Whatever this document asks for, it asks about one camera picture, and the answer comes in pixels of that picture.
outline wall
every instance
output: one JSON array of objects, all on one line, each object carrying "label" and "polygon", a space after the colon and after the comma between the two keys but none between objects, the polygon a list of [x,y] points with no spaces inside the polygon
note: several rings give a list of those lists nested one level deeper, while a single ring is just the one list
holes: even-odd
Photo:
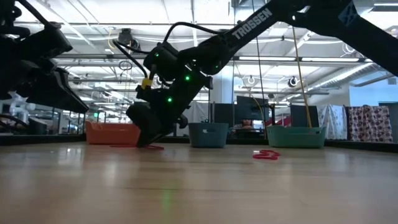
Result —
[{"label": "wall", "polygon": [[329,95],[313,95],[308,98],[309,105],[345,105],[350,106],[350,87],[342,85],[338,90],[329,90]]},{"label": "wall", "polygon": [[349,88],[351,106],[379,106],[382,102],[398,102],[398,85],[388,85],[387,80],[362,87]]}]

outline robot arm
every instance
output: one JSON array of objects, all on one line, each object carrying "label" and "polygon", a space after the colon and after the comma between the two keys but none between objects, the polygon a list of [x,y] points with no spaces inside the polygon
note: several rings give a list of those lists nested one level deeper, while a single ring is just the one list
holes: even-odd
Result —
[{"label": "robot arm", "polygon": [[[159,43],[144,60],[151,76],[137,87],[137,98],[150,106],[132,105],[126,114],[140,127],[137,146],[146,146],[172,132],[175,123],[187,125],[181,114],[211,77],[252,39],[276,22],[336,37],[398,76],[398,40],[361,18],[352,0],[272,0],[226,32],[178,52],[167,41]],[[152,89],[154,74],[173,81],[169,88]]]}]

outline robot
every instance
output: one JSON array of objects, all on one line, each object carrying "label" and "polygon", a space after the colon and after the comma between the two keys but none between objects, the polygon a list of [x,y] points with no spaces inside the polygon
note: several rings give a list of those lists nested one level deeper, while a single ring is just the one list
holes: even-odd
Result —
[{"label": "robot", "polygon": [[[137,51],[114,41],[133,62],[121,46],[147,53],[144,66],[150,70],[150,75],[136,91],[137,98],[149,102],[150,106],[131,105],[126,111],[141,129],[137,146],[148,146],[168,135],[176,123],[184,128],[188,121],[182,116],[183,111],[203,86],[213,88],[211,75],[220,72],[240,48],[279,21],[336,37],[398,76],[398,40],[360,17],[352,0],[272,0],[245,21],[223,32],[178,22],[151,52]],[[216,35],[197,47],[178,51],[167,42],[176,26],[190,26]],[[155,74],[166,88],[151,88]]]},{"label": "robot", "polygon": [[[13,22],[21,15],[15,1],[0,1],[0,99],[10,98],[8,92],[16,91],[28,97],[28,103],[86,112],[88,107],[68,86],[68,72],[57,68],[51,59],[72,49],[60,32],[60,24],[46,21],[26,0],[17,0],[45,29],[31,35],[26,28],[14,27]],[[239,49],[279,21],[336,37],[398,76],[398,40],[360,17],[353,0],[271,0],[230,30],[214,31],[178,22],[150,52],[113,40],[146,76],[136,91],[137,98],[149,106],[131,105],[126,111],[141,129],[137,146],[148,146],[170,134],[175,124],[186,127],[188,121],[182,113],[203,86],[213,89],[211,76],[220,72]],[[167,42],[176,26],[189,26],[215,35],[197,47],[178,51]],[[19,38],[10,39],[6,34]],[[149,75],[125,49],[147,54],[144,66]],[[155,75],[164,88],[152,88]]]}]

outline ceiling light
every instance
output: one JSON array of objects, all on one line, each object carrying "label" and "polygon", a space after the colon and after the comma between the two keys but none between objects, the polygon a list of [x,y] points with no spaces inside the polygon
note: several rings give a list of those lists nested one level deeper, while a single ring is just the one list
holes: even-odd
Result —
[{"label": "ceiling light", "polygon": [[248,83],[249,83],[249,84],[254,84],[254,78],[253,78],[253,76],[250,76],[250,77],[248,78]]},{"label": "ceiling light", "polygon": [[364,65],[361,65],[361,66],[359,66],[359,67],[357,67],[357,68],[354,68],[354,69],[352,69],[352,70],[350,70],[350,71],[348,71],[348,72],[345,72],[345,73],[343,73],[343,74],[341,74],[341,75],[338,75],[337,77],[332,78],[332,79],[328,80],[327,82],[330,82],[330,81],[332,81],[332,80],[336,80],[336,81],[342,80],[342,79],[347,78],[347,77],[349,77],[350,75],[356,73],[357,71],[362,70],[362,69],[364,69],[364,68],[366,68],[366,67],[368,67],[368,66],[370,66],[370,65],[373,65],[373,63],[366,63],[366,64],[364,64]]},{"label": "ceiling light", "polygon": [[250,56],[240,56],[239,60],[268,60],[268,61],[285,61],[291,62],[296,60],[295,57],[250,57]]},{"label": "ceiling light", "polygon": [[398,3],[374,3],[374,6],[398,6]]},{"label": "ceiling light", "polygon": [[79,75],[76,75],[75,73],[73,73],[73,72],[70,72],[70,71],[68,71],[69,72],[69,75],[71,75],[71,76],[73,76],[73,77],[79,77],[80,78],[80,76]]},{"label": "ceiling light", "polygon": [[106,52],[109,52],[111,54],[114,54],[114,52],[111,49],[105,49]]},{"label": "ceiling light", "polygon": [[113,97],[115,97],[115,98],[117,98],[117,99],[120,99],[120,100],[122,100],[122,99],[124,99],[124,98],[127,99],[127,97],[125,97],[125,96],[123,96],[122,94],[120,94],[120,93],[118,93],[118,92],[115,92],[115,91],[111,91],[111,94],[112,94]]},{"label": "ceiling light", "polygon": [[80,99],[83,100],[83,101],[91,101],[91,100],[94,100],[94,99],[92,99],[92,98],[90,98],[90,97],[85,97],[85,96],[80,96]]},{"label": "ceiling light", "polygon": [[357,62],[359,58],[303,58],[303,62]]},{"label": "ceiling light", "polygon": [[115,105],[115,103],[94,103],[95,105]]}]

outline wooden table surface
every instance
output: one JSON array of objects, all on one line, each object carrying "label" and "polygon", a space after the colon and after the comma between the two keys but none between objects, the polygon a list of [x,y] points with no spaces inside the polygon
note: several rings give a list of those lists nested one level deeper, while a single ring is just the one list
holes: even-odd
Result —
[{"label": "wooden table surface", "polygon": [[261,146],[0,147],[0,223],[398,222],[398,156]]}]

